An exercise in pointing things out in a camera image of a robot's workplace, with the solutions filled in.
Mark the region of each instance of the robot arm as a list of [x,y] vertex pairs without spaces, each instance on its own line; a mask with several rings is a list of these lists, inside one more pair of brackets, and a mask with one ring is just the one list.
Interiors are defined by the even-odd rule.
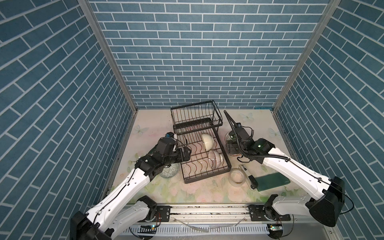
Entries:
[[338,177],[330,179],[305,167],[265,139],[254,141],[253,130],[249,136],[240,123],[226,111],[224,113],[232,129],[229,133],[231,140],[226,142],[229,153],[242,154],[250,161],[256,160],[275,169],[308,193],[303,197],[271,195],[264,206],[265,215],[270,220],[285,214],[310,215],[320,223],[334,227],[344,206],[344,181]]
[[140,198],[126,211],[119,212],[164,167],[189,160],[191,150],[187,147],[176,148],[173,136],[169,132],[166,137],[160,138],[157,145],[136,162],[128,177],[107,197],[86,214],[77,212],[71,218],[71,240],[110,240],[140,220],[153,219],[157,204],[147,196]]

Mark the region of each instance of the black motor housing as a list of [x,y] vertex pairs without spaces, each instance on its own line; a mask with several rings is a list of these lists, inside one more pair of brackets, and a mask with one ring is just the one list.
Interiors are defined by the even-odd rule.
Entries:
[[345,192],[344,181],[334,177],[331,186],[325,192],[319,200],[311,199],[305,205],[314,219],[328,227],[334,227],[344,206],[344,195],[342,194]]
[[147,155],[138,159],[135,163],[135,168],[143,170],[144,175],[149,176],[149,179],[152,181],[165,167],[173,163],[188,161],[191,150],[184,146],[173,151],[175,146],[177,146],[176,139],[171,137],[160,138],[156,146]]

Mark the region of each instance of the blue tile wall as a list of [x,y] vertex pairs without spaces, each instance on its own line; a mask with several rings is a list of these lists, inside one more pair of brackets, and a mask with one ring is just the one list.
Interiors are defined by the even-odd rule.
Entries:
[[91,0],[139,108],[271,108],[328,0]]
[[76,0],[0,1],[0,239],[66,239],[131,116]]
[[299,161],[344,179],[356,209],[337,226],[351,240],[384,233],[383,12],[342,0],[277,111]]

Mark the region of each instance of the tape roll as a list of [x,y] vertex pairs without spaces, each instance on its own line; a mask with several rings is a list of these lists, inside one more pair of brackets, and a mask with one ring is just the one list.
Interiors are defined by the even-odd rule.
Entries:
[[232,168],[229,172],[229,183],[234,187],[240,187],[245,182],[244,173],[238,168]]

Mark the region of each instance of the bowl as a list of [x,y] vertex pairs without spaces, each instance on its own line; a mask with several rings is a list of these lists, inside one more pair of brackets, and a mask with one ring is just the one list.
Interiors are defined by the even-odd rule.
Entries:
[[211,150],[214,145],[214,139],[212,138],[212,136],[204,133],[201,135],[201,139],[204,143],[205,150],[207,152]]
[[208,162],[212,170],[215,170],[216,168],[218,168],[220,164],[223,163],[223,161],[224,161],[223,155],[213,150],[208,152]]
[[160,176],[162,178],[171,178],[179,172],[179,169],[180,167],[178,163],[171,164],[169,167],[163,169]]

